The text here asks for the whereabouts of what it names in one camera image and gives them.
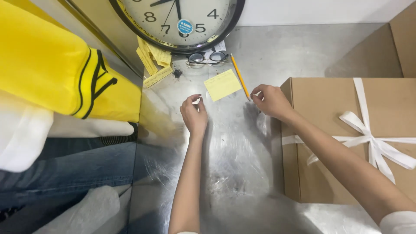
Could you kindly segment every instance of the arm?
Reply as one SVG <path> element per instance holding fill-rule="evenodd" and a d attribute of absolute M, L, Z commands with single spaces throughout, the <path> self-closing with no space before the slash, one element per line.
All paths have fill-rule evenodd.
<path fill-rule="evenodd" d="M 251 95 L 261 111 L 295 131 L 377 224 L 390 213 L 416 211 L 416 204 L 379 170 L 297 113 L 279 87 L 259 85 Z"/>
<path fill-rule="evenodd" d="M 199 112 L 192 102 L 200 98 Z M 169 234 L 199 233 L 199 189 L 201 182 L 201 150 L 208 115 L 200 95 L 192 95 L 180 107 L 183 121 L 190 132 L 175 197 L 173 198 Z"/>

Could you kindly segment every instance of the brown cardboard box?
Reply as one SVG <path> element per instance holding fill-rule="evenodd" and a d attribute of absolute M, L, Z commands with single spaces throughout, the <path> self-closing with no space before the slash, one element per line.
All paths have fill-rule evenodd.
<path fill-rule="evenodd" d="M 363 78 L 363 84 L 372 135 L 416 137 L 416 79 Z M 362 136 L 339 119 L 345 111 L 362 119 L 352 78 L 289 78 L 281 89 L 295 110 L 326 133 Z M 291 129 L 282 124 L 282 137 L 291 135 L 294 135 Z M 416 144 L 389 144 L 416 158 Z M 351 149 L 368 161 L 368 144 Z M 357 204 L 321 162 L 306 165 L 311 154 L 303 144 L 283 145 L 286 195 L 297 202 Z M 384 159 L 393 172 L 397 187 L 416 202 L 416 170 L 407 170 Z"/>
<path fill-rule="evenodd" d="M 416 77 L 416 2 L 390 21 L 404 77 Z"/>

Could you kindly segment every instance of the wall clock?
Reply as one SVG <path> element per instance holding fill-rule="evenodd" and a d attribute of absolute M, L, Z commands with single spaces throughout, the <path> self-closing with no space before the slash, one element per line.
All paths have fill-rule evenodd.
<path fill-rule="evenodd" d="M 202 51 L 224 40 L 245 0 L 109 0 L 138 36 L 176 53 Z"/>

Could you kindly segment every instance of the clock hand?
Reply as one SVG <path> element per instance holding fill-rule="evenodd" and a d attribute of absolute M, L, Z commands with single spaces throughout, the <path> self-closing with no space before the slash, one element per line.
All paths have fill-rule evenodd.
<path fill-rule="evenodd" d="M 179 0 L 175 0 L 175 2 L 176 2 L 176 10 L 178 11 L 178 18 L 179 20 L 181 20 L 182 16 L 181 16 L 181 6 L 179 5 Z"/>
<path fill-rule="evenodd" d="M 171 14 L 173 5 L 175 5 L 175 2 L 173 2 L 172 6 L 171 6 L 171 10 L 169 11 L 168 16 L 166 16 L 166 19 L 165 19 L 165 22 L 163 23 L 163 25 L 165 25 L 166 24 L 166 21 L 168 21 L 168 18 L 169 18 L 169 15 Z"/>
<path fill-rule="evenodd" d="M 162 4 L 162 3 L 165 3 L 165 2 L 170 2 L 170 1 L 173 1 L 173 0 L 159 0 L 157 2 L 154 2 L 154 3 L 150 4 L 150 6 L 154 7 L 154 6 L 157 6 L 159 4 Z"/>

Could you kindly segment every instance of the eyeglasses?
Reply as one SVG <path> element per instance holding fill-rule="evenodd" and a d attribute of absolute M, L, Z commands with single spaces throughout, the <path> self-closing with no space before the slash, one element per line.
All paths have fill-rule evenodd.
<path fill-rule="evenodd" d="M 206 59 L 202 53 L 195 53 L 187 56 L 188 61 L 186 61 L 186 65 L 189 66 L 196 66 L 196 65 L 207 65 L 207 64 L 219 64 L 219 63 L 226 63 L 228 62 L 228 54 L 224 54 L 223 52 L 214 52 L 210 55 L 208 60 L 212 62 L 205 62 Z"/>

